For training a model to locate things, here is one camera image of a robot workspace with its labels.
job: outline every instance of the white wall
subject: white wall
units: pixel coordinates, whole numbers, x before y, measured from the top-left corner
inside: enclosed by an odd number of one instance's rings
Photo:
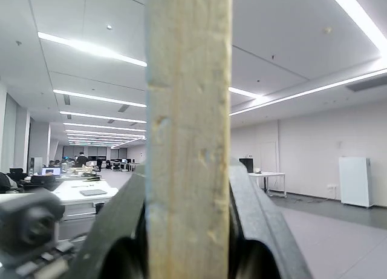
[[[30,157],[41,157],[43,164],[48,165],[50,152],[51,127],[49,123],[31,123]]]
[[[333,198],[327,184],[337,184],[339,199],[339,157],[369,157],[375,203],[387,206],[386,114],[387,102],[377,102],[281,120],[280,163],[288,190]]]
[[[128,159],[135,159],[136,163],[144,162],[146,159],[146,145],[129,147],[126,157]]]
[[[62,157],[63,157],[63,145],[58,145],[58,147],[56,148],[54,160],[62,161]]]
[[[27,172],[28,138],[30,133],[30,112],[18,106],[16,113],[15,156],[13,166]]]
[[[50,139],[50,153],[49,153],[49,160],[54,160],[55,161],[55,154],[56,154],[56,149],[58,148],[59,140],[58,139]]]
[[[0,80],[0,137],[2,139],[2,134],[4,130],[4,117],[5,117],[5,103],[7,100],[7,89],[5,85]],[[2,140],[0,141],[0,168],[2,161]]]
[[[230,155],[234,158],[253,158],[254,168],[263,171],[278,171],[278,122],[231,130]]]
[[[13,168],[15,153],[16,112],[18,104],[8,94],[5,103],[4,128],[2,133],[1,172]]]

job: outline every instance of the desk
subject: desk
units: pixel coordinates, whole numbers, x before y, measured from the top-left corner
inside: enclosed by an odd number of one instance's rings
[[[256,183],[259,186],[259,179],[264,181],[264,191],[269,193],[268,189],[268,178],[273,176],[282,177],[282,182],[284,183],[284,197],[286,197],[286,188],[285,188],[285,173],[280,172],[262,172],[262,173],[249,173],[250,177],[256,177]]]

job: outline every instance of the wooden stick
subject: wooden stick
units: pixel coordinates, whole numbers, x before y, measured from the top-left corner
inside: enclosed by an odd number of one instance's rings
[[[148,0],[151,279],[227,278],[231,0]]]

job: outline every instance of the white cabinet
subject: white cabinet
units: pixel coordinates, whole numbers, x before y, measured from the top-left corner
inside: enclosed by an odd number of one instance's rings
[[[369,158],[339,158],[342,203],[367,208],[373,205],[370,166]]]

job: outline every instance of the floor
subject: floor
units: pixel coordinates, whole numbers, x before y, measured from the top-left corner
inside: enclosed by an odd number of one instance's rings
[[[386,278],[387,209],[291,194],[272,200],[315,279]]]

